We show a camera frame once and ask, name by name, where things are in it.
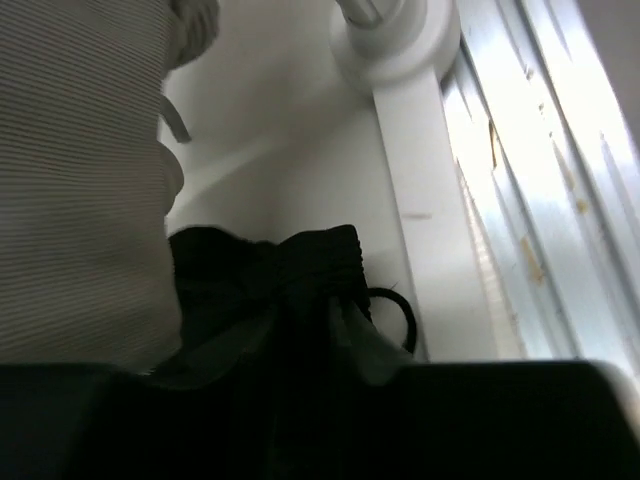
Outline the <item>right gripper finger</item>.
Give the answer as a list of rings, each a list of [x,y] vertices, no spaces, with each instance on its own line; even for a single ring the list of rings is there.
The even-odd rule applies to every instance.
[[[384,337],[352,302],[331,300],[329,335],[334,369],[366,386],[385,386],[415,366],[412,356]]]

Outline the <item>black trousers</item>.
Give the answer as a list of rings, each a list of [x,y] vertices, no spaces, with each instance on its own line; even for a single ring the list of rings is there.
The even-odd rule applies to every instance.
[[[332,299],[352,302],[412,358],[417,321],[397,292],[368,285],[356,228],[304,231],[280,242],[251,241],[213,226],[169,238],[182,312],[182,347],[152,377],[178,388],[224,377],[261,357],[271,334],[302,356],[330,342]]]

